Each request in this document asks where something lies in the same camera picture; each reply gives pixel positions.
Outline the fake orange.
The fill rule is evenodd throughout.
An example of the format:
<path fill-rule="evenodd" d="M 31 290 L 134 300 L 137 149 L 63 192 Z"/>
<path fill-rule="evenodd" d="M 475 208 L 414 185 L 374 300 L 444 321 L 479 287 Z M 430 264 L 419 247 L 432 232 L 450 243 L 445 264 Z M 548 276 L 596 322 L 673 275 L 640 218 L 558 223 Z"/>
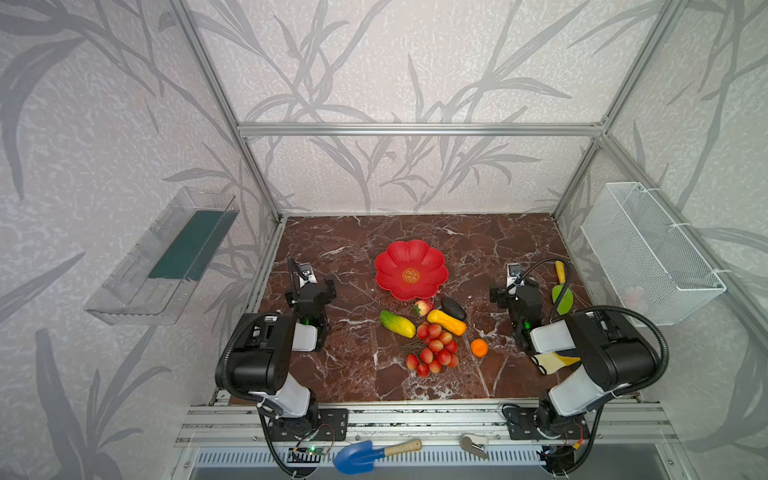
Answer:
<path fill-rule="evenodd" d="M 475 339 L 470 344 L 470 350 L 476 358 L 483 358 L 489 352 L 489 345 L 483 339 Z"/>

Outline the yellow orange fake fruit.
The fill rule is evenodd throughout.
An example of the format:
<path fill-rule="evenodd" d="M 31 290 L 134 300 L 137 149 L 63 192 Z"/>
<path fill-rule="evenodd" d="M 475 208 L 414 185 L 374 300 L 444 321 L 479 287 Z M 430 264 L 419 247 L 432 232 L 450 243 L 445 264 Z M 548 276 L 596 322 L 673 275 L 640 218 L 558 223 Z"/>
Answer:
<path fill-rule="evenodd" d="M 462 336 L 467 329 L 465 322 L 437 309 L 432 310 L 427 314 L 427 321 L 431 324 L 441 326 L 443 330 L 450 332 L 454 336 Z"/>

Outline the dark fake avocado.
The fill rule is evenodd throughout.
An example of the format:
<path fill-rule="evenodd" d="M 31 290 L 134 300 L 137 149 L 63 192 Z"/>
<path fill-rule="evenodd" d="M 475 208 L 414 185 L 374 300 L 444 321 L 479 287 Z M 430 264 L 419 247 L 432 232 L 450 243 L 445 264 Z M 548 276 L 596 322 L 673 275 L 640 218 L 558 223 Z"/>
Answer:
<path fill-rule="evenodd" d="M 464 322 L 467 319 L 466 310 L 453 298 L 442 297 L 440 299 L 440 310 L 456 320 Z"/>

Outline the red fake grape bunch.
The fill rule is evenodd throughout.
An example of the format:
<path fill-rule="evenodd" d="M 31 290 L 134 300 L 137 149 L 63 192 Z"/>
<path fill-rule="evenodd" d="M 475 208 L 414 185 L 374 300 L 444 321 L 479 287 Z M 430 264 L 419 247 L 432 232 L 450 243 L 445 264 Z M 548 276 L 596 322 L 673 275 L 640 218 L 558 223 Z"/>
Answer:
<path fill-rule="evenodd" d="M 423 322 L 416 327 L 415 342 L 408 345 L 405 367 L 421 377 L 439 374 L 459 365 L 455 336 L 441 325 Z"/>

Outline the green yellow fake mango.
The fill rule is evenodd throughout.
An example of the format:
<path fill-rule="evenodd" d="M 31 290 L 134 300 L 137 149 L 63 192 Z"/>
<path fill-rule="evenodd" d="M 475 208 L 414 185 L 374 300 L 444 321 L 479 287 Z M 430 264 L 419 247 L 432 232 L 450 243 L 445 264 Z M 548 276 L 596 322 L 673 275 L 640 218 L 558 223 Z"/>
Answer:
<path fill-rule="evenodd" d="M 393 314 L 387 310 L 382 310 L 379 315 L 381 325 L 387 330 L 412 339 L 416 335 L 416 326 L 414 323 L 400 315 Z"/>

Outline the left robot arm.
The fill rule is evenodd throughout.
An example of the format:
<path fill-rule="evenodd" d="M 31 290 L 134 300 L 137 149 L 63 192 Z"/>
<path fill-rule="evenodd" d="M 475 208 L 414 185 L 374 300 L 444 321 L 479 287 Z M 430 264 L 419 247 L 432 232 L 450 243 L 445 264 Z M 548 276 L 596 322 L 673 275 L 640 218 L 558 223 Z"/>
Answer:
<path fill-rule="evenodd" d="M 295 352 L 318 352 L 330 331 L 326 306 L 335 283 L 307 282 L 287 295 L 289 313 L 241 316 L 218 360 L 215 383 L 235 398 L 253 402 L 274 420 L 306 421 L 319 416 L 313 392 L 290 374 Z"/>

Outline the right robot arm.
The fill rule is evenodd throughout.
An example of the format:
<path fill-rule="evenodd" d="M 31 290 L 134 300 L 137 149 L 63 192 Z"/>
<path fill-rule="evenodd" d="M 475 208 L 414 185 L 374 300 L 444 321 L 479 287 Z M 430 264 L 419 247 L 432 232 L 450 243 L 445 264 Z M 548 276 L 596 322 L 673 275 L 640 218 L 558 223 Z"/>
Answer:
<path fill-rule="evenodd" d="M 554 371 L 542 360 L 574 358 L 575 370 L 542 393 L 536 407 L 505 404 L 501 413 L 513 440 L 562 439 L 576 433 L 585 414 L 619 396 L 656 383 L 670 361 L 659 328 L 633 310 L 598 305 L 541 322 L 541 295 L 522 283 L 489 289 L 490 301 L 505 309 L 513 338 L 546 375 Z"/>

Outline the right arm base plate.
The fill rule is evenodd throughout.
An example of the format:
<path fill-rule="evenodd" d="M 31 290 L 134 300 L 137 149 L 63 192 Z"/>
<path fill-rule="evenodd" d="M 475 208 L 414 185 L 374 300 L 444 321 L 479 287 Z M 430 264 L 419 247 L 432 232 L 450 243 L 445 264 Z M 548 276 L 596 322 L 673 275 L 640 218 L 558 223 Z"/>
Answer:
<path fill-rule="evenodd" d="M 562 416 L 547 402 L 537 407 L 507 403 L 501 407 L 512 440 L 584 441 L 590 438 L 583 414 Z"/>

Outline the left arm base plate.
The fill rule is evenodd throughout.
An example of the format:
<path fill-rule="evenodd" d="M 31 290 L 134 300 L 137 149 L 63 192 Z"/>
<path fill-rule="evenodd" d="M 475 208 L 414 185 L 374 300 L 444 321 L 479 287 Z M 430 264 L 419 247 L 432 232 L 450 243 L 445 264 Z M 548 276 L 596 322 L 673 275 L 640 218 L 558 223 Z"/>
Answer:
<path fill-rule="evenodd" d="M 343 441 L 349 426 L 346 408 L 309 410 L 300 418 L 266 419 L 269 438 L 273 441 L 298 441 L 310 437 L 321 441 Z"/>

